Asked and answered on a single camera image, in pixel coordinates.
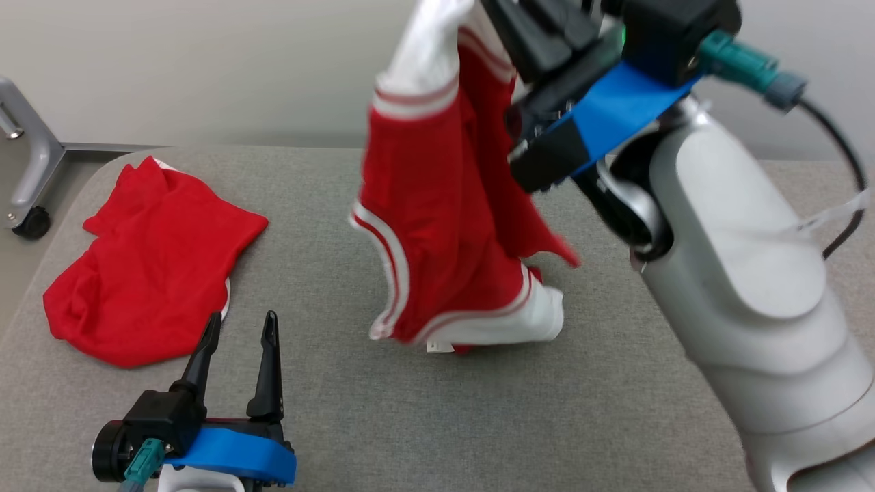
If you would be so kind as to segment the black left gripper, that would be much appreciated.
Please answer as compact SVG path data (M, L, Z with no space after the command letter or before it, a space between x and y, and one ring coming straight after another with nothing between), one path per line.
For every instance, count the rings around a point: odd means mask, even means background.
M181 378L171 385L172 392L187 393L198 405L204 404L211 358L219 343L221 326L221 312L213 312L199 342L191 353ZM285 439L284 429L282 429L280 421L284 417L284 399L282 398L278 317L274 311L268 311L265 316L260 345L262 346L262 357L260 358L256 390L254 390L253 398L247 404L247 417L249 418L207 418L204 421L204 428L225 428L238 433L271 439L282 444L293 454L294 448Z

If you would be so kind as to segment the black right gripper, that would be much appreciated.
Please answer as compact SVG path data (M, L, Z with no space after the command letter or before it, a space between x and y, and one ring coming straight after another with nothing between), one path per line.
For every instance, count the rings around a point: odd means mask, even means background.
M549 188L590 158L572 120L563 116L621 62L624 30L599 27L567 1L484 1L501 44L531 90L507 109L507 133L515 148L511 174L526 193ZM568 46L590 46L577 59Z

